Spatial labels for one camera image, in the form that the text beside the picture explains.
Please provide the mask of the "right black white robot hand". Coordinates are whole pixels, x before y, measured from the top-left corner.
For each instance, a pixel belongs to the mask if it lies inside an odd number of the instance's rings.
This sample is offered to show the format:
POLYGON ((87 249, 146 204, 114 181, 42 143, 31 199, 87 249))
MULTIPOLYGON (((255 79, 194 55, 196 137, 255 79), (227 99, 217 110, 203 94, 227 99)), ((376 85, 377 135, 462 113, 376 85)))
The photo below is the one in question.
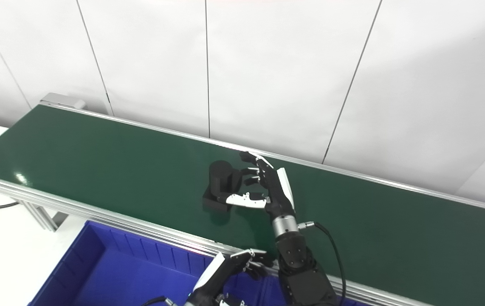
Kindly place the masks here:
POLYGON ((254 165, 250 168, 240 170, 245 186, 258 184, 266 190, 266 194, 246 192, 231 192, 221 195, 219 199, 224 200, 227 205, 264 209, 271 221, 277 217, 293 216, 295 209, 291 187, 284 168, 274 168, 262 155, 254 152, 241 151, 242 161, 254 165))

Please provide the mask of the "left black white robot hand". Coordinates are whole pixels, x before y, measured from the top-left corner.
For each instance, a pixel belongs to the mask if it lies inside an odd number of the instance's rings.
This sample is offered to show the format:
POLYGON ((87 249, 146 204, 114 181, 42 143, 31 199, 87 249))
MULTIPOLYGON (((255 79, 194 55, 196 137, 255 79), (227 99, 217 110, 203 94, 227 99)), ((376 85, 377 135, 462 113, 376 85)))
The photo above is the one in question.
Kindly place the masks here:
POLYGON ((272 256, 260 249, 245 249, 232 255, 218 252, 198 279, 184 305, 219 306, 217 297, 223 293, 231 276, 244 272, 257 281, 266 277, 267 268, 273 265, 272 256))

